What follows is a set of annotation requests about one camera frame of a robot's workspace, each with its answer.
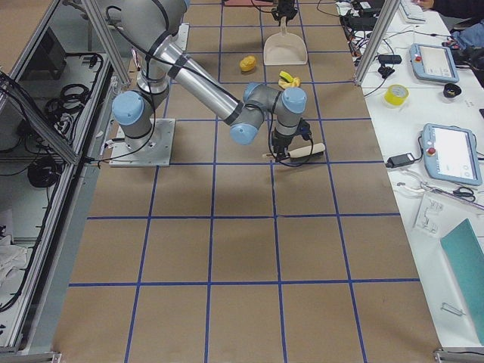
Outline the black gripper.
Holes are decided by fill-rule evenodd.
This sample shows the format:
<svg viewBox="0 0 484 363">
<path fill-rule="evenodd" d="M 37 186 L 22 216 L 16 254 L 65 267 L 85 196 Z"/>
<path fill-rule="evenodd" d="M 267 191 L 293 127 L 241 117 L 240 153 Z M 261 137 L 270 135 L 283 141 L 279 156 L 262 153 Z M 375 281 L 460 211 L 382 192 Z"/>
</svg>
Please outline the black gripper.
<svg viewBox="0 0 484 363">
<path fill-rule="evenodd" d="M 292 143 L 292 135 L 283 135 L 277 129 L 274 129 L 271 134 L 271 156 L 275 162 L 284 162 L 290 158 L 288 148 Z"/>
<path fill-rule="evenodd" d="M 276 8 L 272 8 L 271 15 L 274 20 L 280 20 L 281 17 L 292 20 L 297 15 L 297 10 L 294 10 L 294 3 L 279 3 Z"/>
</svg>

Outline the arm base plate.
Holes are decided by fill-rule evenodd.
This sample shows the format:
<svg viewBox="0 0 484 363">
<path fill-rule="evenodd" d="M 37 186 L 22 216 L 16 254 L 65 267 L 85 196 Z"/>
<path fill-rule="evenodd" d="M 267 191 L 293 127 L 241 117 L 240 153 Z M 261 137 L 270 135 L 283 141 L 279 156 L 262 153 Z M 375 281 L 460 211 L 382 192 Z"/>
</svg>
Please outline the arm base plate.
<svg viewBox="0 0 484 363">
<path fill-rule="evenodd" d="M 109 164 L 113 167 L 152 167 L 170 165 L 175 119 L 156 118 L 154 131 L 138 140 L 126 138 L 121 126 L 116 136 Z"/>
</svg>

